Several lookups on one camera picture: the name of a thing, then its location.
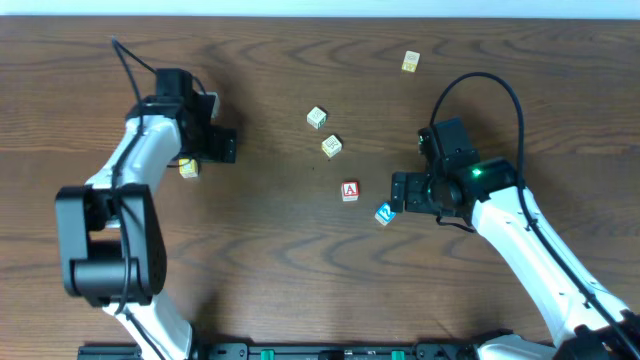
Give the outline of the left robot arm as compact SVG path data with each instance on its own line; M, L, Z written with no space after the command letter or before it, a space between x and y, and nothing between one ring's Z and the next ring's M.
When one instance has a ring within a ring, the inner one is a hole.
M63 285L118 320L132 345L85 345L81 359L205 359L164 289L167 254L153 194L172 162L234 163L236 132L214 124L219 96L177 68L155 72L154 94L134 105L105 165L55 198Z

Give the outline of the red letter A block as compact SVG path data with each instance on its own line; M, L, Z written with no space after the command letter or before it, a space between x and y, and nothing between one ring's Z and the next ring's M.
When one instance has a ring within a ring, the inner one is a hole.
M357 201L359 194L359 184L357 181L343 182L341 184L341 197L343 202Z

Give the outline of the letter B picture block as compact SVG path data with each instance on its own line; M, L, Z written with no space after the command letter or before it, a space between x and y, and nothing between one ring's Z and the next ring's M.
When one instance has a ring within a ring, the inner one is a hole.
M326 154L328 158L333 158L343 148L342 141L336 135L330 135L328 138L321 142L321 150Z

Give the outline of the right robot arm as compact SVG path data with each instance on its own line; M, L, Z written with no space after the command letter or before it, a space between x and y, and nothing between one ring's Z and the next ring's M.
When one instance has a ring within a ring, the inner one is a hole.
M433 215L485 238L541 313L559 359L636 359L639 317L580 263L554 231L514 166L481 160L462 121L418 132L423 172L396 172L391 209Z

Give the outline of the blue number 2 block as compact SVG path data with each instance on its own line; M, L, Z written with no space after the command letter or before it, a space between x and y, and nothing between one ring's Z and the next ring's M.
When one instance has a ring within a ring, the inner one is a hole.
M375 212L374 218L383 226L387 226L393 221L396 213L391 209L388 202L383 203Z

